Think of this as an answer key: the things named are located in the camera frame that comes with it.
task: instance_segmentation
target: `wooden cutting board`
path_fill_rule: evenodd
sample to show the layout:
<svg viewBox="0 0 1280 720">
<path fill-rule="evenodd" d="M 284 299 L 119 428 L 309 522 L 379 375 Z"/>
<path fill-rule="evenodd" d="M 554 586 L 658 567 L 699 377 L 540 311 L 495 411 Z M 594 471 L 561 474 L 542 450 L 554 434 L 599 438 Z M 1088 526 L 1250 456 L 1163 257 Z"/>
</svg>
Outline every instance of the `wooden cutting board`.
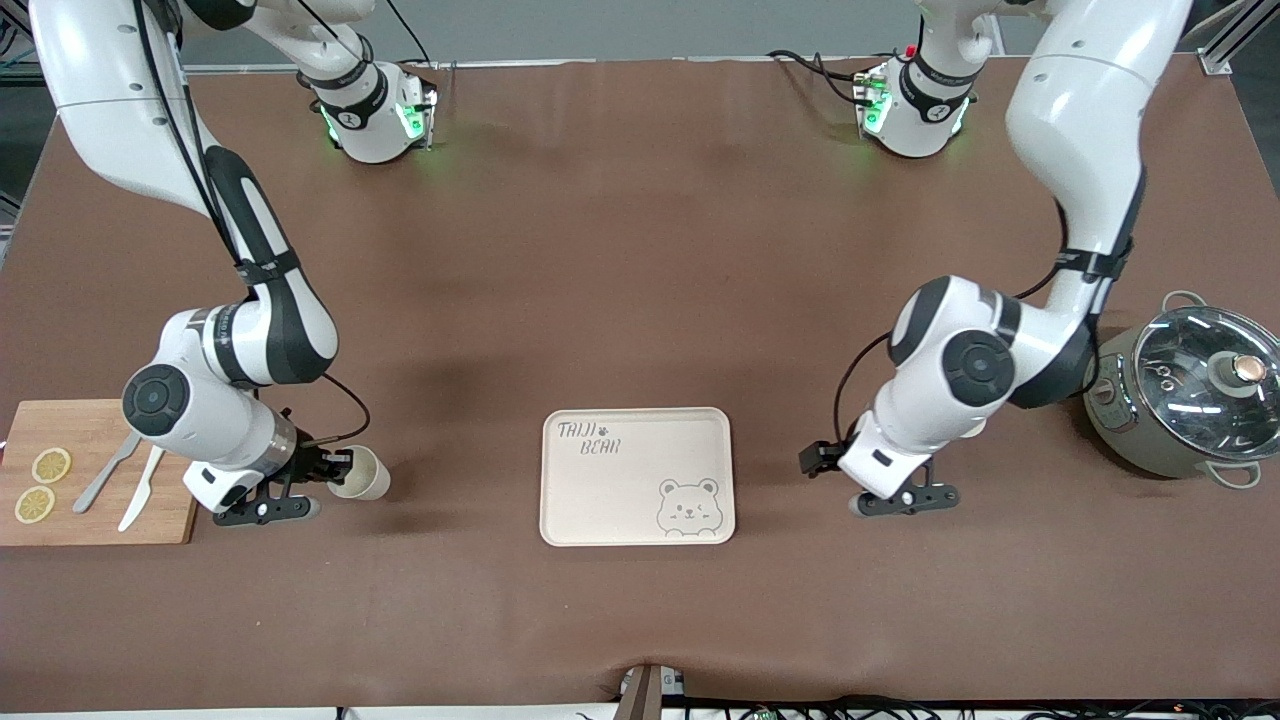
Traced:
<svg viewBox="0 0 1280 720">
<path fill-rule="evenodd" d="M 35 400 L 18 405 L 0 461 L 0 546 L 180 544 L 191 538 L 196 501 L 182 484 L 189 460 L 165 454 L 151 478 L 151 500 L 125 532 L 118 532 L 151 452 L 143 439 L 116 466 L 88 512 L 72 505 L 120 448 L 129 425 L 119 400 Z M 56 495 L 44 520 L 23 525 L 14 515 L 18 496 L 38 484 L 31 475 L 36 456 L 50 447 L 70 452 L 72 469 L 49 486 Z"/>
</svg>

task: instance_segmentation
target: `knife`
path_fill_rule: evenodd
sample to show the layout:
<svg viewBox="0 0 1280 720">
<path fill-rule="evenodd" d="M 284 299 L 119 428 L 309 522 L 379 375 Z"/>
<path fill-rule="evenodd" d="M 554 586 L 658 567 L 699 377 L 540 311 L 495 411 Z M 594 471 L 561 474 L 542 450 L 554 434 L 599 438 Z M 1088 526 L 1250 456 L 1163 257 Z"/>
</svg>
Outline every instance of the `knife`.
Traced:
<svg viewBox="0 0 1280 720">
<path fill-rule="evenodd" d="M 151 475 L 156 474 L 156 465 L 160 464 L 160 459 L 164 457 L 164 448 L 156 445 L 151 446 L 151 455 L 147 455 L 147 466 L 142 469 L 142 477 L 138 478 L 138 488 L 133 491 L 133 500 L 129 501 L 129 506 L 124 510 L 124 518 L 120 519 L 120 527 L 116 528 L 118 532 L 124 532 L 129 529 L 129 525 L 138 519 L 142 509 L 146 507 L 147 501 L 151 500 Z"/>
<path fill-rule="evenodd" d="M 138 448 L 140 442 L 142 442 L 142 436 L 134 430 L 129 430 L 129 437 L 124 438 L 124 442 L 120 445 L 120 450 L 116 450 L 115 455 L 106 461 L 106 468 L 102 468 L 102 471 L 99 473 L 97 477 L 93 478 L 93 482 L 84 488 L 84 492 L 76 498 L 76 505 L 72 505 L 72 512 L 79 514 L 88 511 L 90 506 L 93 505 L 93 501 L 97 500 L 97 495 L 102 492 L 102 486 L 106 484 L 106 479 L 111 477 L 111 473 L 115 471 L 115 468 L 120 462 L 124 462 L 128 456 L 133 455 L 133 451 Z"/>
</svg>

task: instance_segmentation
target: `lemon slice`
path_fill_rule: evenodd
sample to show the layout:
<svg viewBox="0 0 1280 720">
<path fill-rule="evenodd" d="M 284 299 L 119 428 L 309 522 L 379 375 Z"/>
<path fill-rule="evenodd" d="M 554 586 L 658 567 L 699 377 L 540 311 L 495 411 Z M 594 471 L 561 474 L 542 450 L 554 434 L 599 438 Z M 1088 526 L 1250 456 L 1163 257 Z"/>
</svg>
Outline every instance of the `lemon slice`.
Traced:
<svg viewBox="0 0 1280 720">
<path fill-rule="evenodd" d="M 13 506 L 13 514 L 23 525 L 38 523 L 54 511 L 52 488 L 45 486 L 29 487 L 18 496 L 18 503 Z"/>
<path fill-rule="evenodd" d="M 50 447 L 31 464 L 31 477 L 37 483 L 56 483 L 72 471 L 72 454 L 60 447 Z"/>
</svg>

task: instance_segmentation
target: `brown table cover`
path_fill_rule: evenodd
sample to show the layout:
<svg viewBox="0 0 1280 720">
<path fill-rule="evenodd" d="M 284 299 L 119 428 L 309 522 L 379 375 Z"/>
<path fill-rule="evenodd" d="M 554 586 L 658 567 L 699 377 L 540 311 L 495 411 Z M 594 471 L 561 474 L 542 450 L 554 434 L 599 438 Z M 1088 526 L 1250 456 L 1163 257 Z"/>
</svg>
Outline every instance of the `brown table cover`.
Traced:
<svg viewBox="0 0 1280 720">
<path fill-rule="evenodd" d="M 0 710 L 596 701 L 639 662 L 751 698 L 1280 694 L 1275 464 L 1249 492 L 1157 482 L 1073 401 L 940 454 L 952 511 L 859 520 L 850 480 L 797 471 L 918 284 L 1015 292 L 1052 263 L 1052 199 L 1004 132 L 1021 67 L 992 61 L 916 161 L 794 64 L 440 73 L 436 149 L 385 167 L 334 151 L 292 77 L 197 78 L 338 322 L 393 487 L 319 489 L 306 523 L 202 512 L 189 546 L 0 552 Z M 1174 288 L 1280 328 L 1280 206 L 1230 81 L 1176 58 L 1143 146 L 1103 333 Z M 115 395 L 169 315 L 242 293 L 207 220 L 54 132 L 0 273 L 0 420 Z M 846 416 L 888 374 L 874 355 Z M 324 383 L 265 397 L 317 434 L 360 420 Z M 696 405 L 732 420 L 728 543 L 540 539 L 549 413 Z"/>
</svg>

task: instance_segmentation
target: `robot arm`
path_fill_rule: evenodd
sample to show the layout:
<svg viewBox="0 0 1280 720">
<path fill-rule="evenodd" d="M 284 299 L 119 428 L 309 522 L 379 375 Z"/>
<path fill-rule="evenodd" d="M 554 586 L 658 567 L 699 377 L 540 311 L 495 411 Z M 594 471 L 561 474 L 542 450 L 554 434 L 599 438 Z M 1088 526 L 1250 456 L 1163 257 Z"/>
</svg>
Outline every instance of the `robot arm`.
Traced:
<svg viewBox="0 0 1280 720">
<path fill-rule="evenodd" d="M 915 0 L 920 37 L 914 54 L 863 76 L 855 95 L 863 132 L 906 158 L 933 155 L 960 131 L 969 91 L 996 45 L 988 14 L 1029 14 L 1044 0 Z"/>
<path fill-rule="evenodd" d="M 1065 215 L 1066 249 L 1048 302 L 1036 307 L 957 277 L 915 292 L 890 338 L 896 374 L 838 459 L 876 496 L 892 497 L 934 452 L 980 432 L 1005 402 L 1039 407 L 1084 383 L 1093 327 L 1124 266 L 1142 200 L 1142 114 L 1189 5 L 1048 4 L 1052 23 L 1006 115 L 1019 159 Z M 922 45 L 920 56 L 928 53 Z"/>
<path fill-rule="evenodd" d="M 431 143 L 435 87 L 374 61 L 372 46 L 347 24 L 369 17 L 374 0 L 186 3 L 214 29 L 243 26 L 289 58 L 319 97 L 332 140 L 355 160 L 385 163 Z"/>
<path fill-rule="evenodd" d="M 343 482 L 343 459 L 307 447 L 310 436 L 250 393 L 320 378 L 338 334 L 253 173 L 191 104 L 177 15 L 152 12 L 150 0 L 35 0 L 31 17 L 50 92 L 86 164 L 214 219 L 250 288 L 244 301 L 169 319 L 155 357 L 125 387 L 128 423 L 196 461 L 184 482 L 214 512 L 282 474 Z"/>
</svg>

